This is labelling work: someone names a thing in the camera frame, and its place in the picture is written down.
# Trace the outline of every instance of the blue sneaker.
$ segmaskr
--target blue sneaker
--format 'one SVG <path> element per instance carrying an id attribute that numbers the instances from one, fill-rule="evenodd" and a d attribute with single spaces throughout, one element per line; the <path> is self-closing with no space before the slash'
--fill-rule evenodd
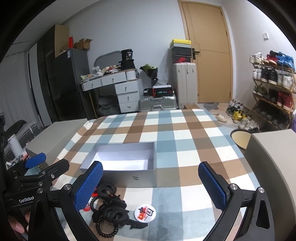
<path id="1" fill-rule="evenodd" d="M 283 54 L 282 52 L 279 52 L 279 55 L 276 56 L 279 60 L 276 62 L 277 65 L 279 66 L 283 66 L 284 65 L 284 61 L 286 59 L 286 55 Z"/>
<path id="2" fill-rule="evenodd" d="M 291 56 L 286 56 L 284 60 L 284 66 L 293 69 L 295 71 L 294 59 Z"/>

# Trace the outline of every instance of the desk leg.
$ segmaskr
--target desk leg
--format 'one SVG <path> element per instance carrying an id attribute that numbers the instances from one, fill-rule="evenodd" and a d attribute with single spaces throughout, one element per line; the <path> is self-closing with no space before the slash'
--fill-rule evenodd
<path id="1" fill-rule="evenodd" d="M 91 100 L 91 106 L 93 107 L 93 111 L 94 111 L 94 116 L 96 117 L 96 119 L 98 118 L 97 115 L 96 115 L 96 110 L 94 108 L 94 102 L 92 100 L 92 97 L 91 97 L 91 92 L 89 91 L 89 98 Z"/>

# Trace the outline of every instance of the suitcase handle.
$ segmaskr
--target suitcase handle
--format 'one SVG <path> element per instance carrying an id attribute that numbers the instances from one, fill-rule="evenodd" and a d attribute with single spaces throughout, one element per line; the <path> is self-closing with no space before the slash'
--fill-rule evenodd
<path id="1" fill-rule="evenodd" d="M 163 107 L 161 106 L 161 105 L 154 105 L 154 106 L 152 106 L 152 109 L 151 109 L 151 111 L 153 111 L 154 110 L 154 108 L 160 108 L 161 110 L 163 110 Z"/>
<path id="2" fill-rule="evenodd" d="M 158 97 L 158 98 L 154 98 L 154 97 L 149 97 L 149 101 L 152 102 L 152 101 L 159 101 L 159 100 L 164 100 L 163 97 Z"/>

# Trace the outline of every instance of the door frame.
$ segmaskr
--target door frame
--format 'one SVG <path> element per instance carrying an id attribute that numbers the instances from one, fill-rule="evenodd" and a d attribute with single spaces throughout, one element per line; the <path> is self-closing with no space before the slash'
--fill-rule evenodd
<path id="1" fill-rule="evenodd" d="M 224 19 L 224 24 L 225 24 L 225 27 L 226 27 L 227 38 L 228 38 L 228 45 L 229 45 L 229 54 L 230 54 L 230 98 L 229 99 L 231 100 L 232 99 L 232 92 L 233 92 L 232 48 L 231 48 L 231 41 L 230 41 L 229 29 L 228 29 L 228 25 L 227 25 L 227 22 L 226 22 L 225 14 L 223 12 L 223 8 L 221 6 L 212 5 L 212 4 L 203 3 L 203 2 L 178 0 L 178 4 L 179 4 L 180 12 L 181 12 L 181 17 L 182 17 L 182 22 L 183 22 L 183 27 L 184 27 L 184 32 L 185 32 L 185 38 L 186 38 L 186 40 L 190 40 L 190 39 L 189 39 L 188 27 L 187 27 L 187 22 L 186 22 L 185 13 L 184 13 L 184 9 L 183 9 L 182 3 L 192 3 L 192 4 L 199 4 L 199 5 L 206 5 L 206 6 L 216 7 L 216 8 L 219 8 L 220 9 L 220 11 L 222 13 L 222 16 L 223 16 L 223 19 Z"/>

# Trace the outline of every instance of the wooden door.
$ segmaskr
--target wooden door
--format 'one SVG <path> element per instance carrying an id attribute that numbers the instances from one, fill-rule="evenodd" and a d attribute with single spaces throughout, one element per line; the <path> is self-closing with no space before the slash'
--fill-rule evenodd
<path id="1" fill-rule="evenodd" d="M 194 2 L 181 2 L 181 6 L 191 47 L 200 52 L 192 59 L 198 73 L 198 102 L 229 102 L 231 52 L 221 8 Z"/>

